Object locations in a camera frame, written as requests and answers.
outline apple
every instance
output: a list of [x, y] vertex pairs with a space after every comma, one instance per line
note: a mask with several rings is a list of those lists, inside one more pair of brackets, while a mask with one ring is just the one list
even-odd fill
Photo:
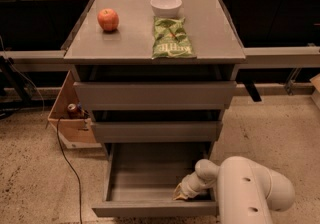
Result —
[[104, 8], [99, 11], [97, 19], [100, 27], [104, 31], [114, 31], [118, 28], [119, 25], [119, 16], [115, 10], [110, 8]]

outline open drawer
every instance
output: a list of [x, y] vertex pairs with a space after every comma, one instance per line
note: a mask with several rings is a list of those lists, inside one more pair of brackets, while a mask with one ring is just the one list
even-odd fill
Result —
[[181, 180], [205, 157], [204, 143], [113, 144], [98, 217], [216, 215], [212, 191], [190, 201], [174, 201]]
[[235, 82], [74, 83], [87, 110], [187, 110], [228, 108]]

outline chip bag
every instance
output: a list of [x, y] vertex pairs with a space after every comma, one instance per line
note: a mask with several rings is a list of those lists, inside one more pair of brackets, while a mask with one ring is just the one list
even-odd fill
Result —
[[189, 38], [183, 28], [185, 19], [154, 17], [152, 58], [195, 58]]

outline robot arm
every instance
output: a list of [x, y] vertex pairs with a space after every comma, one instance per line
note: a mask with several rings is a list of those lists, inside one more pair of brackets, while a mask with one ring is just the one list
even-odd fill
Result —
[[193, 198], [215, 181], [222, 224], [272, 224], [269, 210], [285, 211], [294, 203], [290, 180], [243, 157], [230, 157], [220, 167], [200, 160], [178, 185], [174, 199]]

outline concrete floor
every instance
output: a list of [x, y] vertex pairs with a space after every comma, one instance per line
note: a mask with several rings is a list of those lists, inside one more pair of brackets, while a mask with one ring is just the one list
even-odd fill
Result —
[[[275, 224], [320, 223], [320, 110], [310, 95], [238, 96], [224, 116], [212, 161], [232, 155], [257, 161], [287, 176], [296, 202]], [[48, 110], [20, 110], [0, 120], [0, 223], [79, 223], [78, 184], [62, 157], [56, 133], [46, 129]], [[83, 189], [83, 223], [215, 223], [196, 218], [103, 218], [91, 205], [102, 200], [106, 160], [101, 149], [66, 150]]]

